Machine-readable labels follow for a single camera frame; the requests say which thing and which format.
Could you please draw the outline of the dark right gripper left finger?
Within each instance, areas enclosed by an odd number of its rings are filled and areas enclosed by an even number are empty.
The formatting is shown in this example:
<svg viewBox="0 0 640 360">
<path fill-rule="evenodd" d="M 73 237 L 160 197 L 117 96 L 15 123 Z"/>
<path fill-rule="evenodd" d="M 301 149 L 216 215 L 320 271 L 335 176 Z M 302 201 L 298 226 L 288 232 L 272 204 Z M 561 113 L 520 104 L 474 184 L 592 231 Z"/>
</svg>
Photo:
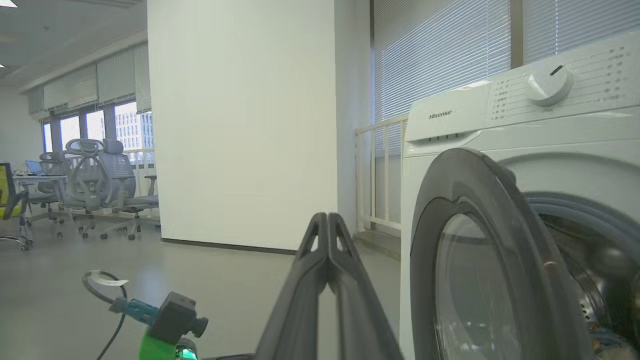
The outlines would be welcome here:
<svg viewBox="0 0 640 360">
<path fill-rule="evenodd" d="M 311 217 L 254 353 L 256 360 L 318 357 L 319 296 L 327 284 L 328 215 Z"/>
</svg>

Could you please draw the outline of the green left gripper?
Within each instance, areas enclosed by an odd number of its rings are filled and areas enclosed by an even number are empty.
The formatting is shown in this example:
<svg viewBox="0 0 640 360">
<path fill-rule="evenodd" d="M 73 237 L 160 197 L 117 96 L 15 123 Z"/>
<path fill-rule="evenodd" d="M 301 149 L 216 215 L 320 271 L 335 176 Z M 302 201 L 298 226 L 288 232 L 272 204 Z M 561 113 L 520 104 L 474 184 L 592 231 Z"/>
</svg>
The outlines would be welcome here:
<svg viewBox="0 0 640 360">
<path fill-rule="evenodd" d="M 188 337 L 164 342 L 145 333 L 138 353 L 139 360 L 198 360 L 196 344 Z"/>
</svg>

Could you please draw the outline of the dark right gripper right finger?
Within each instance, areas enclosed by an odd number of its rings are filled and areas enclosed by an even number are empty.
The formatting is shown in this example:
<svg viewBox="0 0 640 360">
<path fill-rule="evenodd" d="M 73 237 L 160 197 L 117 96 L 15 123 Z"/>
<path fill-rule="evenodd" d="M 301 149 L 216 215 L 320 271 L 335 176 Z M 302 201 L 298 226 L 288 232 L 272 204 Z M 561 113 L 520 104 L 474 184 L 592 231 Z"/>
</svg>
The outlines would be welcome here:
<svg viewBox="0 0 640 360">
<path fill-rule="evenodd" d="M 403 354 L 343 217 L 327 215 L 327 281 L 336 296 L 340 360 L 402 360 Z"/>
</svg>

